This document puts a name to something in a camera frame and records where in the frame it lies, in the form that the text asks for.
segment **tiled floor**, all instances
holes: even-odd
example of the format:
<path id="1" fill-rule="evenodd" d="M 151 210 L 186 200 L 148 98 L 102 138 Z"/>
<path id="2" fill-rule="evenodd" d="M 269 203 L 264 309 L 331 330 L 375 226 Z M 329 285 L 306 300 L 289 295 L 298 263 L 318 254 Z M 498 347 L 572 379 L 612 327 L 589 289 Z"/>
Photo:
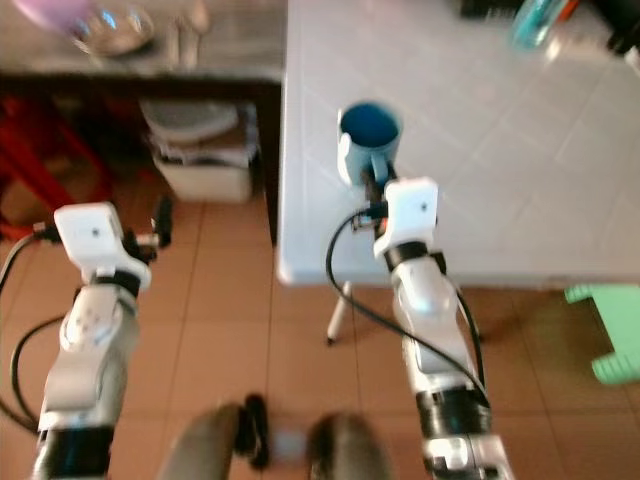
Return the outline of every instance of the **tiled floor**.
<path id="1" fill-rule="evenodd" d="M 123 223 L 146 228 L 164 188 L 153 181 L 119 185 Z M 6 252 L 2 245 L 3 257 Z M 153 274 L 151 291 L 141 296 L 141 342 L 113 448 L 113 479 L 153 478 L 191 416 L 251 391 L 267 395 L 279 439 L 303 432 L 329 410 L 362 410 L 397 478 L 426 478 L 400 340 L 355 315 L 340 342 L 325 347 L 334 296 L 326 287 L 277 282 L 261 200 L 243 207 L 177 204 L 175 244 L 162 252 Z M 5 398 L 17 338 L 67 308 L 78 281 L 60 248 L 33 248 L 19 261 L 0 307 Z M 389 292 L 356 293 L 390 313 Z M 594 379 L 590 360 L 609 345 L 591 305 L 568 306 L 557 293 L 467 295 L 486 337 L 494 424 L 518 479 L 637 478 L 640 386 L 605 387 Z M 55 329 L 26 349 L 22 378 L 34 406 L 56 350 Z M 2 418 L 0 442 L 0 478 L 24 477 L 34 439 Z M 280 457 L 262 478 L 302 479 L 303 472 L 299 462 Z M 232 478 L 260 475 L 237 462 Z"/>

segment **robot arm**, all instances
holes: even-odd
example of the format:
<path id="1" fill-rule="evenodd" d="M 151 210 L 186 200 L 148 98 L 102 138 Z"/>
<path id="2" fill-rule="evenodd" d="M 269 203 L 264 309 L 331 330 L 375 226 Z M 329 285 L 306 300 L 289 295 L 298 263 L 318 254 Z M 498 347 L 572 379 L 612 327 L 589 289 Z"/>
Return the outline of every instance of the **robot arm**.
<path id="1" fill-rule="evenodd" d="M 147 264 L 170 238 L 165 202 L 156 233 L 125 235 L 110 204 L 74 205 L 55 223 L 85 285 L 60 328 L 60 352 L 45 385 L 33 479 L 107 477 L 122 410 L 127 365 L 138 339 L 136 298 L 148 288 Z"/>
<path id="2" fill-rule="evenodd" d="M 431 255 L 438 190 L 430 179 L 392 180 L 384 191 L 388 218 L 377 225 L 374 254 L 384 258 L 400 325 L 469 372 L 473 362 L 456 320 L 457 292 Z M 438 479 L 513 480 L 491 412 L 467 375 L 407 337 L 403 356 L 416 396 L 427 469 Z"/>

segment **bottle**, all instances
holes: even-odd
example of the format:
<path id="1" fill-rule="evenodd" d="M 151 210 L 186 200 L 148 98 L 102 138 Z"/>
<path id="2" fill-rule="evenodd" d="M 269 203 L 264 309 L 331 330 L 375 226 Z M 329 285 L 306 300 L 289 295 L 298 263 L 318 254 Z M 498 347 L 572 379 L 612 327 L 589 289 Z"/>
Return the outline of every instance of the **bottle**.
<path id="1" fill-rule="evenodd" d="M 519 47 L 542 44 L 569 0 L 525 0 L 511 29 L 511 39 Z"/>

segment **black cable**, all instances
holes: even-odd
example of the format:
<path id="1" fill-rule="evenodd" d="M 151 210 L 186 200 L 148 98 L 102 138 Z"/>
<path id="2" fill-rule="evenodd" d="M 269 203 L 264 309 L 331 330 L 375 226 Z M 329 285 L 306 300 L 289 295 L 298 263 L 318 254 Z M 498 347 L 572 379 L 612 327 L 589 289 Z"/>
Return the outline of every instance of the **black cable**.
<path id="1" fill-rule="evenodd" d="M 447 363 L 449 363 L 451 366 L 453 366 L 456 370 L 458 370 L 461 373 L 463 373 L 471 381 L 471 383 L 473 383 L 473 386 L 474 386 L 475 390 L 480 394 L 480 396 L 482 397 L 485 405 L 487 407 L 489 407 L 489 405 L 490 405 L 489 404 L 489 397 L 487 396 L 487 393 L 486 393 L 486 391 L 484 389 L 484 386 L 478 381 L 478 379 L 476 378 L 475 375 L 473 375 L 467 368 L 465 368 L 464 365 L 462 365 L 460 362 L 458 362 L 455 358 L 453 358 L 450 355 L 448 355 L 446 352 L 443 352 L 442 350 L 440 350 L 435 345 L 432 345 L 429 342 L 426 342 L 425 340 L 422 340 L 422 339 L 416 337 L 415 335 L 413 335 L 413 334 L 407 332 L 406 330 L 404 330 L 402 327 L 396 325 L 391 320 L 388 320 L 384 316 L 374 312 L 373 310 L 370 310 L 365 305 L 363 305 L 363 304 L 359 303 L 358 301 L 356 301 L 355 299 L 353 299 L 352 296 L 347 295 L 346 293 L 344 293 L 342 291 L 342 288 L 340 287 L 340 285 L 338 285 L 338 282 L 336 281 L 336 279 L 335 279 L 335 277 L 333 275 L 333 265 L 332 265 L 333 250 L 335 249 L 335 246 L 336 246 L 336 243 L 338 241 L 338 238 L 340 237 L 340 234 L 342 233 L 342 231 L 345 229 L 345 227 L 347 225 L 352 223 L 358 217 L 369 216 L 370 215 L 369 212 L 370 212 L 370 209 L 361 209 L 361 210 L 356 211 L 352 215 L 348 216 L 340 224 L 338 229 L 333 234 L 333 237 L 331 237 L 331 241 L 329 242 L 329 246 L 327 247 L 327 254 L 326 254 L 326 257 L 325 257 L 325 271 L 326 271 L 327 277 L 329 278 L 331 286 L 336 290 L 336 292 L 338 292 L 340 297 L 342 297 L 344 300 L 346 300 L 358 312 L 360 312 L 363 315 L 367 316 L 370 320 L 374 321 L 378 325 L 381 325 L 381 326 L 383 326 L 384 328 L 386 328 L 388 330 L 391 330 L 392 332 L 394 332 L 394 333 L 396 333 L 396 334 L 398 334 L 400 336 L 410 338 L 414 342 L 417 342 L 418 344 L 422 345 L 426 349 L 430 350 L 431 352 L 433 352 L 434 354 L 436 354 L 437 356 L 439 356 L 440 358 L 445 360 Z"/>
<path id="2" fill-rule="evenodd" d="M 38 238 L 33 233 L 27 235 L 26 237 L 22 237 L 15 243 L 13 248 L 7 254 L 7 259 L 4 261 L 2 271 L 0 271 L 0 294 L 4 289 L 4 284 L 7 283 L 9 272 L 11 272 L 16 258 L 18 258 L 18 254 L 36 240 L 38 240 Z"/>
<path id="3" fill-rule="evenodd" d="M 478 324 L 476 323 L 471 309 L 464 299 L 462 292 L 456 288 L 456 294 L 458 295 L 458 302 L 464 315 L 467 325 L 469 325 L 469 332 L 471 333 L 471 341 L 473 342 L 473 350 L 476 356 L 476 368 L 478 369 L 478 379 L 482 386 L 487 389 L 487 382 L 484 374 L 484 360 L 482 358 L 482 346 L 480 345 L 480 331 L 478 330 Z"/>
<path id="4" fill-rule="evenodd" d="M 0 271 L 0 294 L 2 293 L 2 290 L 4 290 L 7 279 L 9 278 L 9 273 L 13 268 L 16 258 L 18 258 L 18 254 L 36 240 L 37 237 L 34 234 L 30 234 L 18 240 L 13 248 L 11 248 L 4 265 L 2 266 L 2 270 Z M 0 398 L 0 411 L 25 430 L 35 435 L 38 434 L 37 424 L 31 418 L 23 418 L 20 414 L 14 412 L 2 398 Z"/>
<path id="5" fill-rule="evenodd" d="M 13 354 L 11 355 L 11 364 L 9 367 L 9 371 L 11 374 L 11 387 L 13 389 L 13 393 L 16 397 L 16 400 L 18 401 L 18 405 L 20 406 L 22 412 L 36 425 L 40 420 L 38 416 L 33 412 L 33 410 L 31 410 L 27 405 L 27 402 L 22 395 L 22 389 L 20 388 L 20 355 L 22 354 L 22 349 L 31 337 L 33 337 L 39 331 L 61 322 L 63 319 L 64 315 L 59 315 L 33 327 L 22 336 L 22 338 L 16 345 L 16 348 L 13 349 Z"/>

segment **white table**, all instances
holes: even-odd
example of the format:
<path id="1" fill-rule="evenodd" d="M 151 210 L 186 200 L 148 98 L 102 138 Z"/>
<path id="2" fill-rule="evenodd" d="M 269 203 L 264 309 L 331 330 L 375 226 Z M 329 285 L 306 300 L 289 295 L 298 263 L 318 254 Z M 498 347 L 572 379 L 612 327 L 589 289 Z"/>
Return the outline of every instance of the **white table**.
<path id="1" fill-rule="evenodd" d="M 458 281 L 639 280 L 640 78 L 619 60 L 518 52 L 507 24 L 465 22 L 455 4 L 289 0 L 281 280 L 324 282 L 327 243 L 363 203 L 338 176 L 336 121 L 366 98 L 402 112 L 398 173 L 440 184 L 436 242 Z M 606 33 L 589 12 L 566 29 Z M 341 278 L 387 281 L 371 245 L 343 236 Z"/>

